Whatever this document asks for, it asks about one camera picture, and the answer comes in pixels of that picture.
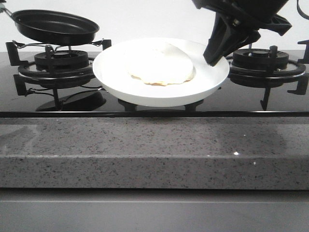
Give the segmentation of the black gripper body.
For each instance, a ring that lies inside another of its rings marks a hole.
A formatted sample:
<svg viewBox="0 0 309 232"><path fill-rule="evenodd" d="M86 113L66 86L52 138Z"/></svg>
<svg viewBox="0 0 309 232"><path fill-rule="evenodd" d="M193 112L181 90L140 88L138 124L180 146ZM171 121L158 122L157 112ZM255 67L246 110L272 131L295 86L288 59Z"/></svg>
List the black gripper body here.
<svg viewBox="0 0 309 232"><path fill-rule="evenodd" d="M284 35L292 25L278 11L285 0L194 0L196 8L206 8L224 15L241 26L252 29L268 29Z"/></svg>

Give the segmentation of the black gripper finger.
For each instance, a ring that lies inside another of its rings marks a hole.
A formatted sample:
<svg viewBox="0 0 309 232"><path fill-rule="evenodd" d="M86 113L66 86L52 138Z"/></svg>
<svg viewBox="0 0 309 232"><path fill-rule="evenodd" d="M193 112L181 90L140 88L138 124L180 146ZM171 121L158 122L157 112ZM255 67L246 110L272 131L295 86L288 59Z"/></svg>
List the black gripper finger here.
<svg viewBox="0 0 309 232"><path fill-rule="evenodd" d="M232 39L230 42L231 45L225 52L225 56L230 55L245 45L249 45L258 41L260 37L261 35L257 30L249 30L248 32L238 33L237 36L235 36L235 39Z"/></svg>
<svg viewBox="0 0 309 232"><path fill-rule="evenodd" d="M222 57L235 51L240 42L241 32L233 25L231 18L216 12L212 34L203 53L205 61L215 66Z"/></svg>

